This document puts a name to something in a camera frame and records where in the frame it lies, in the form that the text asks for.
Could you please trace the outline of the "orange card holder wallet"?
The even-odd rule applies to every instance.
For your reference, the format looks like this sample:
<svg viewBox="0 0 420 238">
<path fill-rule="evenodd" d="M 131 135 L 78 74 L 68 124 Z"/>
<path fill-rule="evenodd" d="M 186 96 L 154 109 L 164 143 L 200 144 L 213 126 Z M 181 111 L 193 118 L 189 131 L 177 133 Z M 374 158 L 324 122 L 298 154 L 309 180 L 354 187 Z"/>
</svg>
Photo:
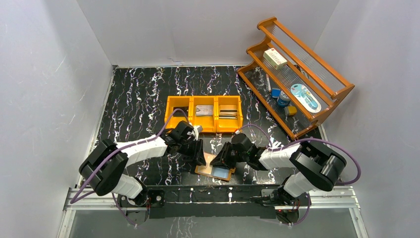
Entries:
<svg viewBox="0 0 420 238">
<path fill-rule="evenodd" d="M 220 179 L 223 181 L 230 181 L 232 174 L 234 174 L 236 168 L 233 169 L 226 169 L 226 168 L 219 168 L 219 167 L 212 167 L 212 176 L 210 178 Z"/>
</svg>

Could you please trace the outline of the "orange patterned credit card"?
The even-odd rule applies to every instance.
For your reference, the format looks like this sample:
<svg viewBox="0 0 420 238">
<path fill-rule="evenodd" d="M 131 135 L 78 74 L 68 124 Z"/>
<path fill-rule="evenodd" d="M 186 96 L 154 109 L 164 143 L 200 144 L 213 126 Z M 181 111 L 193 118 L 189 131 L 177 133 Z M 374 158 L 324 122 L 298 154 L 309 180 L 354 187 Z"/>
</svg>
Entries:
<svg viewBox="0 0 420 238">
<path fill-rule="evenodd" d="M 204 153 L 204 158 L 206 161 L 206 165 L 204 166 L 196 166 L 195 169 L 195 173 L 199 174 L 199 175 L 204 175 L 207 177 L 211 177 L 212 176 L 212 165 L 210 165 L 211 161 L 215 158 L 214 154 L 210 154 L 205 152 Z"/>
</svg>

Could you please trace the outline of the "silver card stack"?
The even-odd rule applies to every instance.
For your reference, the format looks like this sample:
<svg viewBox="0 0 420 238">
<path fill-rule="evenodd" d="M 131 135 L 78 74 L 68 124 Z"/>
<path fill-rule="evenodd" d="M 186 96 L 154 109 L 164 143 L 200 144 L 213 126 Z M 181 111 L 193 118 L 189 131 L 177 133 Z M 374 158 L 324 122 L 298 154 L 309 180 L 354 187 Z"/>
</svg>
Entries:
<svg viewBox="0 0 420 238">
<path fill-rule="evenodd" d="M 196 105 L 196 116 L 206 117 L 213 115 L 213 105 Z"/>
</svg>

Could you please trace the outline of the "orange three-compartment bin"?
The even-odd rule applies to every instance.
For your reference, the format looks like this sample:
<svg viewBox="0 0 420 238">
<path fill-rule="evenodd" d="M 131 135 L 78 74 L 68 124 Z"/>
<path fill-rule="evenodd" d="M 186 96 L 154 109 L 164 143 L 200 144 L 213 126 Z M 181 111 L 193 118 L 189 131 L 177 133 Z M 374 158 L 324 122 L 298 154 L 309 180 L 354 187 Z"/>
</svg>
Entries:
<svg viewBox="0 0 420 238">
<path fill-rule="evenodd" d="M 234 133 L 243 126 L 240 96 L 169 96 L 164 120 L 170 115 L 166 129 L 175 128 L 185 116 L 204 133 Z"/>
</svg>

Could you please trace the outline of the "orange card stack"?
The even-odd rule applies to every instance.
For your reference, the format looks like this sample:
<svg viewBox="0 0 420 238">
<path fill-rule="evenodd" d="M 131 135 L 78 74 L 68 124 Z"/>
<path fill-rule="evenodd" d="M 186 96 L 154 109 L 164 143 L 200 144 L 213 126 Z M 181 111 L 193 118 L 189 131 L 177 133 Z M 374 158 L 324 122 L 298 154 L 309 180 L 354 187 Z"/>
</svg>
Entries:
<svg viewBox="0 0 420 238">
<path fill-rule="evenodd" d="M 219 105 L 219 117 L 222 119 L 237 119 L 237 105 Z"/>
</svg>

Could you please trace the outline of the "blue packaged cutter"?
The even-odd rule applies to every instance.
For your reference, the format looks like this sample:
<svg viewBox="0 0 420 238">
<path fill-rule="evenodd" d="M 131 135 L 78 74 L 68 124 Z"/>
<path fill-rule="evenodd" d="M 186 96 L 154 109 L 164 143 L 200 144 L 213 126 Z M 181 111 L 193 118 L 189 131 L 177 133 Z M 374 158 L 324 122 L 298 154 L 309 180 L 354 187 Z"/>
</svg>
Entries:
<svg viewBox="0 0 420 238">
<path fill-rule="evenodd" d="M 319 113 L 322 109 L 320 102 L 313 96 L 311 91 L 303 84 L 293 84 L 291 93 L 310 113 Z"/>
</svg>

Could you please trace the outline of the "orange wooden shelf rack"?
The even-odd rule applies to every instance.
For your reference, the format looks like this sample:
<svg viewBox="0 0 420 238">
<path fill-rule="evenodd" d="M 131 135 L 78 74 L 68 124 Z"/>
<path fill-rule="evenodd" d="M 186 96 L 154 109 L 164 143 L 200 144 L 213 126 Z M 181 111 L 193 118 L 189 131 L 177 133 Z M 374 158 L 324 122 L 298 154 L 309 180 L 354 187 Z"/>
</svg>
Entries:
<svg viewBox="0 0 420 238">
<path fill-rule="evenodd" d="M 264 39 L 247 48 L 246 53 L 252 58 L 252 62 L 239 68 L 237 73 L 291 139 L 297 139 L 326 121 L 355 86 L 276 17 L 259 22 L 257 28 L 264 33 Z M 264 59 L 264 51 L 270 48 L 275 48 L 288 60 L 281 69 L 274 69 Z M 263 90 L 266 86 L 266 74 L 270 77 L 271 87 L 284 91 L 290 98 L 291 105 L 297 108 L 295 116 L 287 117 L 270 94 Z M 304 108 L 291 93 L 293 84 L 303 84 L 311 91 L 321 104 L 319 113 L 310 113 Z"/>
</svg>

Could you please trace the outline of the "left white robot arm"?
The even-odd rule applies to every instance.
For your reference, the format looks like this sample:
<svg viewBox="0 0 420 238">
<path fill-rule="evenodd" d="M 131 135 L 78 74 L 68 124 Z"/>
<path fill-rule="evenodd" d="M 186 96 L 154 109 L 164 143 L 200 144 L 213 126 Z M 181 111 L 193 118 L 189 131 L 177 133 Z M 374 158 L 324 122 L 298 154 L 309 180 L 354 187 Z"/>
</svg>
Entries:
<svg viewBox="0 0 420 238">
<path fill-rule="evenodd" d="M 142 205 L 148 189 L 137 177 L 124 174 L 125 169 L 146 159 L 178 153 L 196 165 L 204 166 L 203 140 L 200 125 L 182 120 L 174 129 L 162 129 L 158 134 L 131 142 L 101 141 L 79 167 L 80 175 L 98 196 L 116 193 Z"/>
</svg>

